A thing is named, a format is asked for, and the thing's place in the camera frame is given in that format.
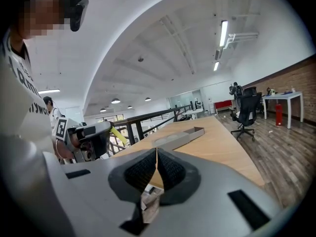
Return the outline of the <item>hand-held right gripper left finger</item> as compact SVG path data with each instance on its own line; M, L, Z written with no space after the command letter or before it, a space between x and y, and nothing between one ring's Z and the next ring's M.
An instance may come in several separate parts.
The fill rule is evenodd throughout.
M156 149L141 153L138 157L114 168L108 182L111 189L122 201L135 205L131 218L120 225L120 228L138 236L147 227L143 222L141 194L149 184L156 171Z

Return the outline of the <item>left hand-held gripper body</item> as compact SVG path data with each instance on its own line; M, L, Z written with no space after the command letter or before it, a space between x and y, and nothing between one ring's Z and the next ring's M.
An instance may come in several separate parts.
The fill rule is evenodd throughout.
M94 137L99 134L99 125L82 125L70 118L58 118L55 137L62 140L74 155L76 163L95 161L99 158L93 146Z

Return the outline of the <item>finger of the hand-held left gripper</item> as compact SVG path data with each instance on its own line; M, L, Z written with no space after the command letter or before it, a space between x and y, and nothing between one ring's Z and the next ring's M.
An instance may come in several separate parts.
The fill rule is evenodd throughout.
M110 131L113 123L109 121L97 122L92 125L85 126L85 133L104 133Z
M93 150L96 158L107 154L110 147L110 131L106 131L96 135L93 138Z

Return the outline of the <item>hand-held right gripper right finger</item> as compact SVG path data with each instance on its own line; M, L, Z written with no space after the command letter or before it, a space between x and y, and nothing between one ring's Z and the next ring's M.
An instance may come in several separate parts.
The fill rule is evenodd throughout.
M200 186L201 174L199 170L161 148L157 149L157 157L158 172L164 189L159 204L171 206L184 203Z

